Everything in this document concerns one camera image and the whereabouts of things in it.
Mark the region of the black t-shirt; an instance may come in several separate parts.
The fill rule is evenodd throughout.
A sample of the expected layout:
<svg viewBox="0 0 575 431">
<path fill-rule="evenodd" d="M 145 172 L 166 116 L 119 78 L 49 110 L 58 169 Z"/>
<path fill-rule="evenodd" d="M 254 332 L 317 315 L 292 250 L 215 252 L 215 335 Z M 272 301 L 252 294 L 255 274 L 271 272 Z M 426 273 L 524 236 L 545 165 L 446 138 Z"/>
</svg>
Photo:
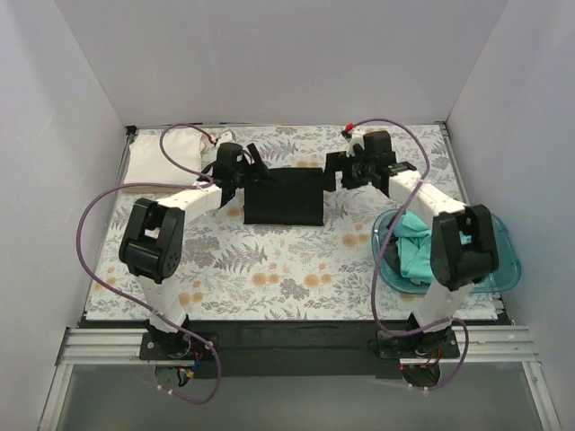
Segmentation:
<svg viewBox="0 0 575 431">
<path fill-rule="evenodd" d="M 323 170 L 274 168 L 246 181 L 245 224 L 323 226 Z"/>
</svg>

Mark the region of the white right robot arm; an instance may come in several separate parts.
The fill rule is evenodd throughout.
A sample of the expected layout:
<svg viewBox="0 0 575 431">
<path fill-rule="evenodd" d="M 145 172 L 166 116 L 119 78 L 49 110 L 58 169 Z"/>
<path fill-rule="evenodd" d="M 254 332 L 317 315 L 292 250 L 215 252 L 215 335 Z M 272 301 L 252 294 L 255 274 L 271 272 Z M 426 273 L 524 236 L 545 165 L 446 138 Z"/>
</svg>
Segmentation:
<svg viewBox="0 0 575 431">
<path fill-rule="evenodd" d="M 464 298 L 499 267 L 491 212 L 484 205 L 468 206 L 449 197 L 426 182 L 412 163 L 397 161 L 388 132 L 358 133 L 347 125 L 341 133 L 348 147 L 327 154 L 324 190 L 371 185 L 401 203 L 394 224 L 411 210 L 431 230 L 433 278 L 422 303 L 410 314 L 405 330 L 380 330 L 395 349 L 430 355 L 447 341 Z"/>
</svg>

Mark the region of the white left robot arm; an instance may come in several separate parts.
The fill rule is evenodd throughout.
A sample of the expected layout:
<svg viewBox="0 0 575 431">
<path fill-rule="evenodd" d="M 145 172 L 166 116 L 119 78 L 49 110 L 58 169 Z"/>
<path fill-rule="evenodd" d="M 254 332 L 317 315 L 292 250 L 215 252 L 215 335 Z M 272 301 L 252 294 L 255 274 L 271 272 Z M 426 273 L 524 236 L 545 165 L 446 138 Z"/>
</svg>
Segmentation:
<svg viewBox="0 0 575 431">
<path fill-rule="evenodd" d="M 181 263 L 186 225 L 225 206 L 250 174 L 266 171 L 255 145 L 223 143 L 212 163 L 213 184 L 158 201 L 140 198 L 133 205 L 119 259 L 142 287 L 146 304 L 152 308 L 146 328 L 168 357 L 183 358 L 191 347 L 190 335 L 181 330 L 189 318 L 172 280 Z"/>
</svg>

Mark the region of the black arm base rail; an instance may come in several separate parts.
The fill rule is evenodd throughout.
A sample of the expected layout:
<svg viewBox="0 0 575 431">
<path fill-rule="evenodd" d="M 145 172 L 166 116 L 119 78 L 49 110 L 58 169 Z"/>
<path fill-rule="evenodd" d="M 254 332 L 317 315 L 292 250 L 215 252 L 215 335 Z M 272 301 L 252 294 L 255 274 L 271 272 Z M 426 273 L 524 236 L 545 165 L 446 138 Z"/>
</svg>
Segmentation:
<svg viewBox="0 0 575 431">
<path fill-rule="evenodd" d="M 158 364 L 182 365 L 201 359 L 195 375 L 213 378 L 212 342 L 225 377 L 372 376 L 399 379 L 400 362 L 412 359 L 437 370 L 437 361 L 460 356 L 454 332 L 436 348 L 392 341 L 371 321 L 193 321 L 189 329 L 200 338 L 168 354 L 158 337 L 144 333 L 139 357 Z"/>
</svg>

